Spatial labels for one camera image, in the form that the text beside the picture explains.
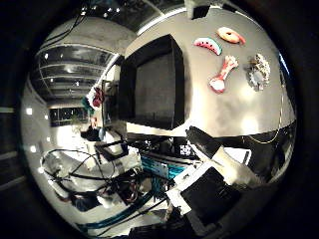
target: pink bone toy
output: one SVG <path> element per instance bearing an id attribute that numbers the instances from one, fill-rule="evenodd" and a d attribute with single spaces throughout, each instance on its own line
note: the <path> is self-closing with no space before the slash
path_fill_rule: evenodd
<path id="1" fill-rule="evenodd" d="M 236 67 L 238 67 L 236 58 L 233 56 L 225 56 L 225 60 L 223 62 L 219 75 L 209 81 L 209 85 L 211 86 L 212 90 L 218 94 L 223 93 L 225 90 L 224 81 L 226 80 L 229 72 Z"/>

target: red object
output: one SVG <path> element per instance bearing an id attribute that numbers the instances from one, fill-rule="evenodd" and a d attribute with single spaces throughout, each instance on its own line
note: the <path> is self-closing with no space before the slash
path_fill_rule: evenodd
<path id="1" fill-rule="evenodd" d="M 104 101 L 104 93 L 102 92 L 102 90 L 100 88 L 95 88 L 96 90 L 96 94 L 93 98 L 93 106 L 94 107 L 99 107 L 101 105 L 101 103 Z"/>
<path id="2" fill-rule="evenodd" d="M 226 80 L 229 72 L 236 67 L 238 67 L 236 58 L 232 56 L 226 56 L 220 73 L 209 81 L 209 85 L 211 86 L 212 90 L 218 94 L 223 93 L 225 90 L 224 81 Z"/>

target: desk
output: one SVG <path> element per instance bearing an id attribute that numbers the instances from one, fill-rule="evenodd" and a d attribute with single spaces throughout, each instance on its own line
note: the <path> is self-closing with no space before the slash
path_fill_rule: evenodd
<path id="1" fill-rule="evenodd" d="M 234 29 L 246 39 L 244 46 L 230 44 L 216 34 L 219 27 Z M 137 37 L 127 48 L 126 57 L 147 42 L 171 34 L 180 46 L 185 67 L 185 123 L 174 130 L 127 123 L 127 131 L 169 136 L 185 136 L 190 125 L 199 127 L 211 136 L 237 136 L 277 130 L 281 109 L 281 86 L 278 50 L 267 34 L 257 24 L 239 14 L 210 9 L 205 18 L 188 20 L 179 13 L 151 27 Z M 194 46 L 196 38 L 215 39 L 222 47 L 222 54 Z M 262 54 L 271 67 L 270 83 L 262 92 L 248 85 L 249 60 Z M 214 93 L 208 86 L 209 79 L 217 75 L 224 57 L 236 57 L 239 67 L 233 70 L 223 94 Z M 295 115 L 286 90 L 283 91 L 281 127 L 291 124 Z"/>

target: black box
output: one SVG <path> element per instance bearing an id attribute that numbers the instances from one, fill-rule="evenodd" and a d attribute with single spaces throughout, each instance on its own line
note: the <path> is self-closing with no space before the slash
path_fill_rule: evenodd
<path id="1" fill-rule="evenodd" d="M 163 129 L 184 123 L 183 58 L 171 35 L 147 43 L 124 60 L 119 119 Z"/>

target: watermelon slice toy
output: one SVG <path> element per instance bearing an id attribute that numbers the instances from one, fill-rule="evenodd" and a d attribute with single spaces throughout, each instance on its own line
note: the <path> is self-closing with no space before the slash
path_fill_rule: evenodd
<path id="1" fill-rule="evenodd" d="M 198 47 L 207 48 L 210 51 L 213 51 L 217 56 L 221 54 L 221 47 L 210 38 L 197 38 L 193 44 Z"/>

